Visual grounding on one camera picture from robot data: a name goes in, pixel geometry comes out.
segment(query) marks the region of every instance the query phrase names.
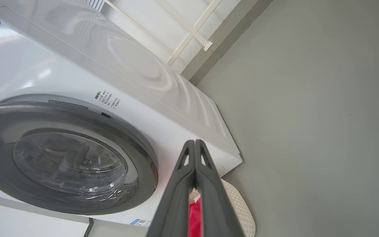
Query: black tongs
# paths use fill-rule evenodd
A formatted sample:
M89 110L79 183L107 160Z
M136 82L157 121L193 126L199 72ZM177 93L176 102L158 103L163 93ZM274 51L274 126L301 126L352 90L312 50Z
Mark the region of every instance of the black tongs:
M188 237L188 196L193 188L202 196L204 237L244 236L206 144L189 140L182 148L147 237Z

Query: white washing machine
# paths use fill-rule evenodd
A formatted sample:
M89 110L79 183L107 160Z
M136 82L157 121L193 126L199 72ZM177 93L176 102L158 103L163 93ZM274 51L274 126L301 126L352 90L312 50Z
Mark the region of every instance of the white washing machine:
M215 103L83 0L0 0L0 197L150 221L190 139L241 163Z

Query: washing machine top panel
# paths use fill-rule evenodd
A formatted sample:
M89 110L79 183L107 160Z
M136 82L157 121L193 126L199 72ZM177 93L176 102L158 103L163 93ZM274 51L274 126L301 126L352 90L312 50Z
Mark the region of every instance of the washing machine top panel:
M82 215L117 213L146 201L158 183L150 144L107 114L57 102L0 104L0 190Z
M137 42L128 33L108 20L82 0L2 0L3 5L29 21L56 40L68 45L73 51L98 63L114 73L117 80L125 80L153 99L191 121L204 132L215 137L228 151L238 149L212 99L192 85L187 79L173 72L152 52ZM0 20L15 24L15 16L0 10ZM38 39L36 30L25 29ZM50 45L50 51L74 60L60 44L38 39L42 45ZM83 60L76 63L87 67Z

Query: wall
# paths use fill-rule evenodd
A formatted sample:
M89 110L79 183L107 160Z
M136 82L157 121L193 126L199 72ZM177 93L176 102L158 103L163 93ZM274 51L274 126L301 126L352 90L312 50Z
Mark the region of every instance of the wall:
M198 87L257 236L379 236L379 0L274 0Z
M169 3L173 5L188 22L195 25L211 1L212 0L169 0ZM240 0L222 0L200 28L199 33L205 39L209 39L239 1ZM111 2L131 16L151 34L160 39L171 51L174 51L178 45L180 45L188 33L188 31L156 0L112 0ZM162 61L167 62L170 57L170 52L167 52L161 45L152 40L120 13L116 12L106 3L101 12L152 51ZM181 73L201 48L202 45L193 38L171 68L175 72Z
M210 37L210 41L214 42L211 48L207 51L200 50L181 75L198 85L271 2L272 0L241 0Z

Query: floor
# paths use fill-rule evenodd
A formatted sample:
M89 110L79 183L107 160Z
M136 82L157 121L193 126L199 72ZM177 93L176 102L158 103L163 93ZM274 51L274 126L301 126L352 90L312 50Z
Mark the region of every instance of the floor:
M379 1L274 0L198 88L256 236L379 236Z

